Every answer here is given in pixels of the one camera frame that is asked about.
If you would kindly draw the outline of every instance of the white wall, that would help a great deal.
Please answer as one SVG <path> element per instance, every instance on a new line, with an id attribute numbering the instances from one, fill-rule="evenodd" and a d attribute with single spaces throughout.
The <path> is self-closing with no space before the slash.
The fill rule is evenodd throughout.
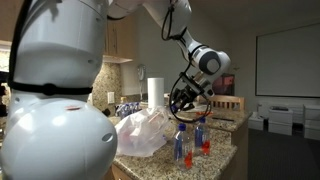
<path id="1" fill-rule="evenodd" d="M 192 18 L 188 25 L 193 38 L 216 50 L 228 50 L 229 39 L 224 30 L 192 6 Z M 161 28 L 154 22 L 145 9 L 136 12 L 137 57 L 133 62 L 121 64 L 122 94 L 139 94 L 137 66 L 146 65 L 147 77 L 164 77 L 165 92 L 170 92 L 180 72 L 187 67 L 179 46 L 174 41 L 161 39 Z M 147 92 L 145 81 L 144 92 Z"/>
<path id="2" fill-rule="evenodd" d="M 255 65 L 256 65 L 256 36 L 279 30 L 300 27 L 307 24 L 320 22 L 320 19 L 297 20 L 281 24 L 272 24 L 260 28 L 246 28 L 234 31 L 230 36 L 231 67 L 230 73 L 235 74 L 235 95 L 243 96 L 246 100 L 246 109 L 257 110 L 259 101 L 292 104 L 320 104 L 320 99 L 312 98 L 281 98 L 255 96 Z"/>

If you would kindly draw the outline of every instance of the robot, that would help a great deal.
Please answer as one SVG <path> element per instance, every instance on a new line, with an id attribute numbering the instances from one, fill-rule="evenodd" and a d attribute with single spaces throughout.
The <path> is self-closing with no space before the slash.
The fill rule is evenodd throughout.
<path id="1" fill-rule="evenodd" d="M 0 153 L 4 179 L 102 179 L 117 148 L 113 124 L 86 103 L 102 65 L 106 20 L 143 6 L 199 68 L 172 100 L 181 109 L 229 66 L 224 52 L 195 41 L 187 0 L 25 0 L 12 42 L 11 103 Z"/>

